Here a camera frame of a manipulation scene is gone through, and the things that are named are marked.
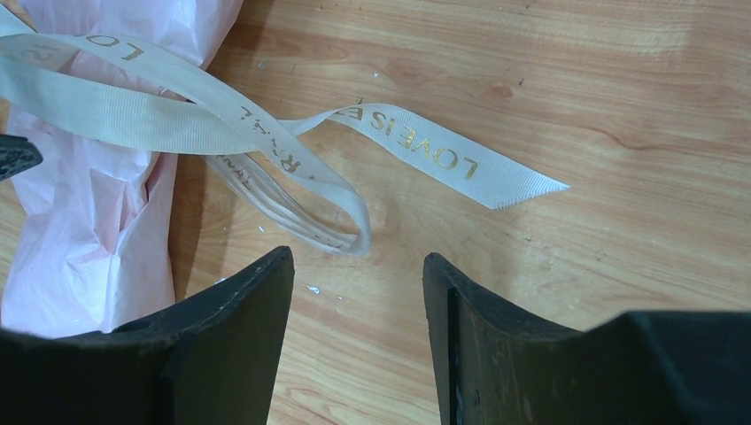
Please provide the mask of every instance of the wood grain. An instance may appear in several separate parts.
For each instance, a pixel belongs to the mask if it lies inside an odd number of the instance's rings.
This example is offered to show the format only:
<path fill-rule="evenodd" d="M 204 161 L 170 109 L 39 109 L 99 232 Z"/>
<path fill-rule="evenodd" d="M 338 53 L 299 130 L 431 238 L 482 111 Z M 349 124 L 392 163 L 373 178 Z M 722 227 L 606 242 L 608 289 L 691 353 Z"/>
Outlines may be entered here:
<path fill-rule="evenodd" d="M 290 245 L 270 422 L 310 424 L 437 423 L 421 282 L 432 251 L 573 328 L 634 308 L 748 309 L 749 27 L 741 0 L 246 2 L 209 71 L 274 116 L 398 104 L 571 189 L 488 211 L 325 124 L 301 139 L 367 200 L 375 237 L 366 257 L 333 257 L 184 157 L 178 295 Z M 0 197 L 6 274 L 23 212 L 9 182 Z"/>

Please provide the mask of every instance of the wrapping paper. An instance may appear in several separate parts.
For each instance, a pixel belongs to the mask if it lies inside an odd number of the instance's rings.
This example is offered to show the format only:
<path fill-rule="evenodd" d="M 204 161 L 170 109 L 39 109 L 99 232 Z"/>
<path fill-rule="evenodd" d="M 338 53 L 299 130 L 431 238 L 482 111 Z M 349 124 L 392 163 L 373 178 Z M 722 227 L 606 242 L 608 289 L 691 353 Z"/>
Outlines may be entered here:
<path fill-rule="evenodd" d="M 19 3 L 38 32 L 129 35 L 205 69 L 242 0 Z M 63 72 L 175 97 L 83 52 Z M 71 135 L 15 107 L 7 132 L 27 137 L 44 162 L 12 179 L 28 218 L 5 286 L 2 326 L 50 338 L 109 332 L 173 304 L 167 235 L 176 155 Z"/>

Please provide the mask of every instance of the wooden table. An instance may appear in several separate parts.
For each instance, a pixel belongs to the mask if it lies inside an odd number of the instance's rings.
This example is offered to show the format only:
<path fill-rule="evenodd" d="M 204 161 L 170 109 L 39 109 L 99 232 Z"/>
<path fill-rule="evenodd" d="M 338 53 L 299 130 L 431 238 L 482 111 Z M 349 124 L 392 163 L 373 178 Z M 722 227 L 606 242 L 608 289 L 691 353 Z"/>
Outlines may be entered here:
<path fill-rule="evenodd" d="M 209 71 L 274 116 L 397 104 L 571 189 L 489 211 L 325 124 L 301 140 L 366 199 L 375 238 L 364 258 L 334 257 L 183 157 L 177 293 L 292 247 L 273 423 L 437 423 L 421 282 L 432 251 L 573 328 L 635 308 L 748 309 L 749 27 L 741 0 L 246 2 Z M 6 274 L 24 214 L 9 182 L 0 197 Z"/>

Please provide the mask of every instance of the pink plastic bag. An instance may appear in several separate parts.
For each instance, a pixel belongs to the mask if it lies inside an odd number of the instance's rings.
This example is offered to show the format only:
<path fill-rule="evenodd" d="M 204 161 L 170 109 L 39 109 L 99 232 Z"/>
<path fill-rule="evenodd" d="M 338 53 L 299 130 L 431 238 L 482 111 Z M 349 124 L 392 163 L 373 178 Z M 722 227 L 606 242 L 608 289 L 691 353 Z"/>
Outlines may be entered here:
<path fill-rule="evenodd" d="M 242 0 L 19 3 L 37 32 L 130 35 L 205 69 Z M 168 96 L 86 53 L 63 71 Z M 167 233 L 176 155 L 84 139 L 18 108 L 7 133 L 27 137 L 44 162 L 12 179 L 28 218 L 5 286 L 2 326 L 45 337 L 109 332 L 173 304 Z"/>

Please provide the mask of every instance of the pink paper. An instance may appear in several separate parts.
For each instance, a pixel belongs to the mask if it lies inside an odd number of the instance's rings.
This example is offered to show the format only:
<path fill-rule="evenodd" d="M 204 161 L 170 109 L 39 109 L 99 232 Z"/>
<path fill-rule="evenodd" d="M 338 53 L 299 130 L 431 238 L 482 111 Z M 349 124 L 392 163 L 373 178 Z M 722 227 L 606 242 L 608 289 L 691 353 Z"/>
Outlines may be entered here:
<path fill-rule="evenodd" d="M 206 68 L 242 0 L 19 3 L 40 33 L 129 35 Z M 64 71 L 168 96 L 87 53 Z M 2 326 L 50 338 L 109 332 L 173 304 L 167 232 L 177 156 L 84 139 L 15 107 L 7 133 L 27 137 L 44 162 L 12 179 L 28 218 L 5 286 Z"/>

